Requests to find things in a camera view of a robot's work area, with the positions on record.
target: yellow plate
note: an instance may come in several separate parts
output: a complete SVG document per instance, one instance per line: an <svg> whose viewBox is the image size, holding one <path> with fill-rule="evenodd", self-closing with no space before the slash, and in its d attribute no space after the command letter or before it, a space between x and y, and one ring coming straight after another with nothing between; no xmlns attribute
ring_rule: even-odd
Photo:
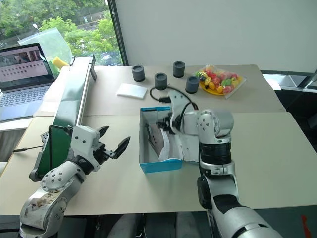
<svg viewBox="0 0 317 238"><path fill-rule="evenodd" d="M201 86L201 88L204 90L204 91L206 91L206 92L208 92L208 93L211 93L211 94L214 94L214 95L219 95L219 96L221 96L221 95L224 95L223 93L218 93L216 90L212 90L211 88L205 88L205 83L204 82L199 82L200 83L200 86Z"/></svg>

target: laptop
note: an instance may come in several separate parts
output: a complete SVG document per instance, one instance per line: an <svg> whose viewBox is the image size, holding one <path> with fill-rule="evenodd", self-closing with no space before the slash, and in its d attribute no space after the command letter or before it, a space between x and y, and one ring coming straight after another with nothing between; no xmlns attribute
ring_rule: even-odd
<svg viewBox="0 0 317 238"><path fill-rule="evenodd" d="M54 76L40 44L0 50L0 121L32 116Z"/></svg>

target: plastic bag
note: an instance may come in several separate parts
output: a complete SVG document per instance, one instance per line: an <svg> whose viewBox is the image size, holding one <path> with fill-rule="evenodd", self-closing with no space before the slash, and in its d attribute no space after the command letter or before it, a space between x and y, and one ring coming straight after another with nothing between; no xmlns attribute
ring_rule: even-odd
<svg viewBox="0 0 317 238"><path fill-rule="evenodd" d="M200 86L206 92L214 95L223 95L226 99L246 81L246 78L236 73L228 72L212 65L207 65L200 69L195 73L195 76L200 79Z"/></svg>

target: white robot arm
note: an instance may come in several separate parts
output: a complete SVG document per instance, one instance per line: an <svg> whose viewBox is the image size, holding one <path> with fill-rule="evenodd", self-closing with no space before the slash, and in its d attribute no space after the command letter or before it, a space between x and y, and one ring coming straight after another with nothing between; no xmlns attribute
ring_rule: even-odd
<svg viewBox="0 0 317 238"><path fill-rule="evenodd" d="M181 93L168 94L172 115L164 121L175 134L199 138L198 196L207 209L213 238L281 238L259 214L238 202L238 188L231 160L233 116L226 111L194 110L196 104Z"/></svg>
<svg viewBox="0 0 317 238"><path fill-rule="evenodd" d="M115 151L106 150L105 145L99 142L108 128L74 127L70 143L73 156L44 175L39 189L21 210L21 237L48 238L56 234L68 202L79 191L86 175L98 171L108 158L117 159L124 152L130 137L124 139Z"/></svg>

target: laptop screen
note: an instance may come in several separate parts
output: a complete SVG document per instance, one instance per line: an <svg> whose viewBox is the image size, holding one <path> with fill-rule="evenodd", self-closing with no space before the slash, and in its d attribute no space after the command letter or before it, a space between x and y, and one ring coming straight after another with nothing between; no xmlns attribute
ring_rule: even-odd
<svg viewBox="0 0 317 238"><path fill-rule="evenodd" d="M0 88L3 92L53 82L54 77L39 44L0 50Z"/></svg>

